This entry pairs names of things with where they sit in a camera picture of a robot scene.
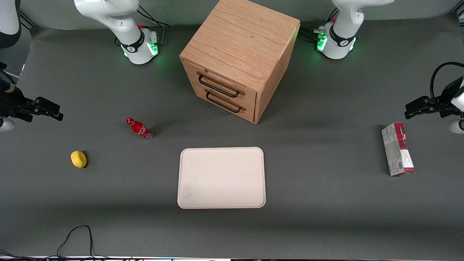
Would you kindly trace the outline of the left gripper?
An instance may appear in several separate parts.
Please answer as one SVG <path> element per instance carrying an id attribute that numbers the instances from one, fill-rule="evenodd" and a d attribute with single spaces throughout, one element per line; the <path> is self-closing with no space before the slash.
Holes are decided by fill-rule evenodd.
<path id="1" fill-rule="evenodd" d="M 440 112 L 442 118 L 457 115 L 460 117 L 458 120 L 453 120 L 448 124 L 448 129 L 452 133 L 464 133 L 464 96 L 455 95 L 453 98 L 447 97 L 444 103 L 444 109 Z M 417 101 L 410 102 L 405 105 L 405 119 L 411 119 L 415 116 L 423 114 L 432 114 L 439 112 L 439 104 L 437 105 L 433 99 L 428 96 L 421 96 Z"/>

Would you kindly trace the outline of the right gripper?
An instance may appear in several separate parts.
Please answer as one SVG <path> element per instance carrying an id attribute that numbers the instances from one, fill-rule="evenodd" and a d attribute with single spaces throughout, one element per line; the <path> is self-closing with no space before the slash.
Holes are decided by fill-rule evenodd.
<path id="1" fill-rule="evenodd" d="M 34 106 L 23 107 L 21 112 L 20 106 L 24 105 L 25 102 L 26 99 L 1 99 L 1 132 L 11 131 L 15 127 L 15 122 L 12 119 L 10 119 L 10 117 L 21 119 L 25 122 L 32 122 L 33 115 L 47 116 L 58 121 L 63 120 L 64 115 L 61 112 L 59 112 L 60 106 L 54 102 L 51 102 L 48 99 L 45 99 L 44 97 L 38 96 L 34 101 Z"/>

